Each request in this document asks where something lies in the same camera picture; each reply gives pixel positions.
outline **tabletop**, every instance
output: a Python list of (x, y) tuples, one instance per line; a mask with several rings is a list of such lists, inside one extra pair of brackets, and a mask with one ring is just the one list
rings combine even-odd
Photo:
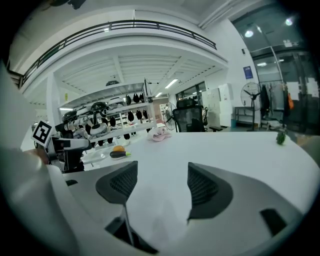
[(159, 250), (187, 230), (189, 162), (262, 181), (305, 214), (318, 191), (320, 169), (289, 137), (284, 145), (276, 137), (276, 132), (174, 133), (160, 142), (140, 140), (126, 147), (131, 156), (99, 165), (138, 161), (128, 217), (132, 229)]

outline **white plate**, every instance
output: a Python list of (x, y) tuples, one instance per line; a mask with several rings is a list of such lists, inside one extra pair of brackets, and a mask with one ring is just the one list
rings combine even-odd
[(100, 162), (108, 157), (110, 157), (110, 152), (113, 150), (113, 147), (102, 148), (97, 151), (85, 154), (81, 160), (84, 165)]

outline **office chair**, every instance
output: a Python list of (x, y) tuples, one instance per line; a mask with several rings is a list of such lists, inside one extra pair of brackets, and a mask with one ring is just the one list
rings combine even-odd
[(193, 99), (178, 100), (172, 111), (179, 132), (205, 132), (202, 108)]

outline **black metal railing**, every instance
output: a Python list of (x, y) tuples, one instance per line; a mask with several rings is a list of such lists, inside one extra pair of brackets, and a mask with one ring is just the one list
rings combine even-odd
[(26, 82), (26, 80), (30, 77), (30, 75), (39, 68), (46, 60), (48, 60), (51, 56), (61, 51), (68, 45), (71, 45), (81, 39), (93, 36), (95, 34), (104, 33), (108, 31), (121, 30), (121, 29), (154, 29), (154, 30), (162, 30), (169, 31), (173, 33), (177, 33), (192, 39), (195, 39), (199, 42), (202, 42), (215, 50), (217, 49), (216, 43), (211, 40), (205, 38), (204, 36), (192, 32), (188, 29), (185, 29), (180, 26), (171, 25), (163, 22), (150, 21), (150, 20), (119, 20), (112, 21), (103, 24), (94, 25), (88, 27), (86, 29), (80, 30), (77, 33), (74, 33), (60, 42), (56, 43), (50, 49), (48, 49), (44, 54), (42, 54), (33, 64), (32, 66), (25, 72), (22, 79), (22, 85)]

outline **blue poster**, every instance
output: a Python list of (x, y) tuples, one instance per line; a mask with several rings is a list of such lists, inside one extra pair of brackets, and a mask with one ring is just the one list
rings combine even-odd
[(243, 70), (244, 70), (245, 79), (254, 78), (254, 75), (252, 74), (252, 70), (250, 66), (245, 66)]

